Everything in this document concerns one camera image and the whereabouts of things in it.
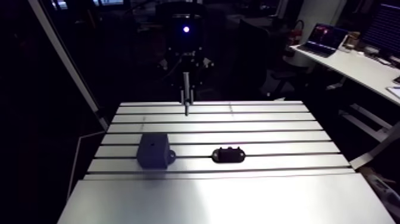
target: red fire extinguisher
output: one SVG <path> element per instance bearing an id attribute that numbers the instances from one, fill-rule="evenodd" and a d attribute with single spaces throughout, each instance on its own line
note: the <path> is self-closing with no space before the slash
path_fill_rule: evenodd
<path id="1" fill-rule="evenodd" d="M 297 45 L 300 43 L 301 37 L 303 35 L 304 22 L 303 20 L 297 20 L 295 24 L 295 28 L 290 31 L 289 37 L 287 38 L 287 44 L 285 48 L 285 56 L 293 57 L 295 55 L 295 51 L 290 48 L 292 45 Z"/>

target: laptop screen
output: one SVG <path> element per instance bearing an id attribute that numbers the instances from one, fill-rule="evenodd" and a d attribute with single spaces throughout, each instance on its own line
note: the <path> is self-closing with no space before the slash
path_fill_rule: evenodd
<path id="1" fill-rule="evenodd" d="M 336 50 L 346 35 L 346 30 L 325 24 L 316 24 L 307 43 Z"/>

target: computer screen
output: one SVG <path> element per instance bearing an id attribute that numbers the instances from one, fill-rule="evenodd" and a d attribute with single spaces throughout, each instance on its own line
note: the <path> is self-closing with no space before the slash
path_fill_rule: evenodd
<path id="1" fill-rule="evenodd" d="M 346 34 L 346 30 L 325 24 L 316 24 L 307 42 L 315 45 L 327 46 L 331 49 L 337 49 Z"/>
<path id="2" fill-rule="evenodd" d="M 400 7 L 379 4 L 362 41 L 397 56 L 400 55 Z"/>

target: black oval clip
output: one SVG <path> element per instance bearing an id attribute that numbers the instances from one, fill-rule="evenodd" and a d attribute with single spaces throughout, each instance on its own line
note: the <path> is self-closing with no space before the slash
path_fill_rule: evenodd
<path id="1" fill-rule="evenodd" d="M 246 154 L 239 147 L 221 147 L 212 152 L 211 158 L 215 163 L 241 163 L 245 160 Z"/>

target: laptop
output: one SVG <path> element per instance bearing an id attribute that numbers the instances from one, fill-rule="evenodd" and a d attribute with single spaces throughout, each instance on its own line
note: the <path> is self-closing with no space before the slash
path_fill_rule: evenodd
<path id="1" fill-rule="evenodd" d="M 308 40 L 299 49 L 327 58 L 336 52 L 347 33 L 347 30 L 317 23 Z"/>

